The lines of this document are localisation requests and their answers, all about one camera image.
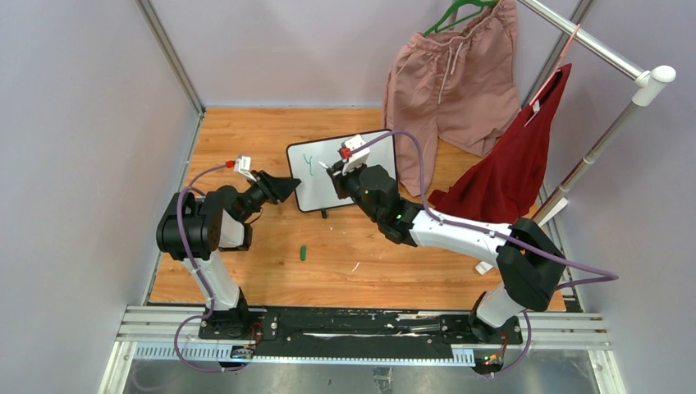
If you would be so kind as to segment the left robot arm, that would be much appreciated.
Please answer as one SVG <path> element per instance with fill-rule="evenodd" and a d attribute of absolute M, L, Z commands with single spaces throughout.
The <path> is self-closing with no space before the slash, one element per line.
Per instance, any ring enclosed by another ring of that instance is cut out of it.
<path fill-rule="evenodd" d="M 250 218 L 265 204 L 286 201 L 301 181 L 265 171 L 250 175 L 250 185 L 242 192 L 222 186 L 197 197 L 197 190 L 188 186 L 175 193 L 155 232 L 160 251 L 181 262 L 204 294 L 202 339 L 244 339 L 256 336 L 261 328 L 227 271 L 222 252 L 247 251 L 253 235 Z"/>

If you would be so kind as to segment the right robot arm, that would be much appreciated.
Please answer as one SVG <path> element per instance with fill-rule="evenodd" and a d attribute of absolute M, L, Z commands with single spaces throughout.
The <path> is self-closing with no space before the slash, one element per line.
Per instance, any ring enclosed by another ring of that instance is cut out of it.
<path fill-rule="evenodd" d="M 434 247 L 496 267 L 501 284 L 485 291 L 469 313 L 470 335 L 487 343 L 512 317 L 547 310 L 560 283 L 562 253 L 532 220 L 485 223 L 429 209 L 400 196 L 396 180 L 380 165 L 344 172 L 337 162 L 326 172 L 340 198 L 349 198 L 395 244 Z"/>

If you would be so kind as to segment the small black-framed whiteboard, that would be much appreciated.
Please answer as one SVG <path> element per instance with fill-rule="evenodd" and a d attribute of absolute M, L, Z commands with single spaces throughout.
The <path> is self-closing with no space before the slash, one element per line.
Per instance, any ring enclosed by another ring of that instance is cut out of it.
<path fill-rule="evenodd" d="M 370 154 L 366 164 L 368 166 L 381 165 L 390 176 L 396 177 L 396 153 L 395 141 L 392 136 L 381 139 L 387 130 L 363 132 L 366 142 L 378 140 L 369 147 Z M 350 135 L 340 135 L 320 140 L 304 141 L 289 144 L 286 148 L 286 156 L 291 176 L 301 179 L 301 184 L 295 190 L 297 208 L 302 213 L 311 213 L 323 209 L 338 208 L 352 205 L 350 199 L 338 199 L 331 179 L 326 169 L 317 161 L 322 161 L 331 166 L 341 160 L 339 149 L 341 143 L 348 140 Z"/>

